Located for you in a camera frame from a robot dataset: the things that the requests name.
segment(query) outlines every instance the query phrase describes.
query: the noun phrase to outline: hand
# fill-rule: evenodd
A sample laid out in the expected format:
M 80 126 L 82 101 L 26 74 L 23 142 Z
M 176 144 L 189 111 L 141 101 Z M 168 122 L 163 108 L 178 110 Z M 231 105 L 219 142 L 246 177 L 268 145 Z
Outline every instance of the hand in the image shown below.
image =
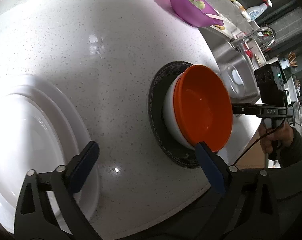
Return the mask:
M 258 133 L 260 136 L 266 134 L 266 132 L 271 132 L 274 129 L 269 129 L 266 131 L 265 125 L 261 122 Z M 281 141 L 281 144 L 284 147 L 289 147 L 294 139 L 294 131 L 292 127 L 288 124 L 288 122 L 284 122 L 283 127 L 278 129 L 275 133 L 272 133 L 265 138 L 262 138 L 260 141 L 260 145 L 262 147 L 263 152 L 266 154 L 270 154 L 273 152 L 272 141 Z

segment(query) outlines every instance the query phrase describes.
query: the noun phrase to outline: black cable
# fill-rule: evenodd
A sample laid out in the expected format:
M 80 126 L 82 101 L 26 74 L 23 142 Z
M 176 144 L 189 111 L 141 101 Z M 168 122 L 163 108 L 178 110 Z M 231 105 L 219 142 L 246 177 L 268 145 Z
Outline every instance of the black cable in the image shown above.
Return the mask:
M 288 104 L 286 104 L 286 115 L 285 115 L 285 118 L 283 119 L 283 121 L 282 121 L 282 123 L 278 126 L 278 127 L 276 127 L 273 131 L 271 131 L 271 132 L 269 132 L 269 133 L 266 133 L 266 134 L 264 134 L 264 135 L 262 135 L 260 138 L 258 138 L 254 143 L 252 143 L 241 155 L 240 155 L 240 157 L 238 157 L 237 158 L 237 160 L 234 162 L 234 164 L 233 165 L 235 165 L 235 164 L 237 164 L 237 162 L 244 156 L 244 154 L 245 153 L 247 153 L 256 143 L 258 143 L 260 140 L 262 140 L 263 138 L 265 138 L 266 136 L 268 136 L 268 135 L 270 135 L 270 134 L 272 134 L 272 133 L 275 133 L 277 130 L 279 130 L 282 126 L 283 126 L 283 124 L 284 124 L 284 122 L 285 122 L 285 120 L 286 120 L 286 117 L 287 117 L 287 112 L 288 112 Z

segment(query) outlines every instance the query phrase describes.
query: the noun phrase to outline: person's arm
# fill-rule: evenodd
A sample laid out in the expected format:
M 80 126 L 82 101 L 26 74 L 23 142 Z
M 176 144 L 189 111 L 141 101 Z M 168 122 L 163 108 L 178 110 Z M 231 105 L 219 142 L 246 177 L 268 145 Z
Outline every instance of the person's arm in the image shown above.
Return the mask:
M 263 123 L 261 123 L 258 131 L 260 136 L 266 133 L 266 128 Z M 264 153 L 272 153 L 272 141 L 281 141 L 281 145 L 283 146 L 278 160 L 281 167 L 285 168 L 302 160 L 302 137 L 288 122 L 285 122 L 283 127 L 275 133 L 261 140 L 260 144 Z

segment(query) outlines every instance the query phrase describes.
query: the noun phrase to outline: white countertop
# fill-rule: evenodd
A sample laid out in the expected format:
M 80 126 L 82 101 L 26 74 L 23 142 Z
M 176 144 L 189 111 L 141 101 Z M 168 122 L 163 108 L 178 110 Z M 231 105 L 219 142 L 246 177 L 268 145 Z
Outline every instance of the white countertop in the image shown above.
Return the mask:
M 147 116 L 155 73 L 182 60 L 217 64 L 197 28 L 178 19 L 169 0 L 1 0 L 0 82 L 34 74 L 75 105 L 100 146 L 101 196 L 91 219 L 103 239 L 117 239 L 177 213 L 209 187 L 201 169 L 173 163 Z M 233 163 L 260 119 L 234 118 L 219 155 Z

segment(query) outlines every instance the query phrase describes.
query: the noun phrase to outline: screw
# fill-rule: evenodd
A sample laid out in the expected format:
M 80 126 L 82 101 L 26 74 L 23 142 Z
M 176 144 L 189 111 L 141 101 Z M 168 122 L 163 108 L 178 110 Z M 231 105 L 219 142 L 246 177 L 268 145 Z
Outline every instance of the screw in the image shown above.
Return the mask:
M 230 172 L 237 172 L 238 168 L 235 166 L 229 166 L 229 170 L 230 170 Z
M 66 166 L 60 165 L 60 166 L 58 166 L 58 167 L 56 168 L 56 171 L 57 171 L 57 172 L 63 172 L 65 169 L 66 169 Z
M 29 170 L 29 171 L 27 172 L 27 175 L 28 175 L 28 176 L 32 176 L 34 173 L 35 173 L 34 170 Z
M 260 170 L 259 173 L 262 175 L 262 176 L 266 176 L 267 175 L 267 172 L 265 170 Z

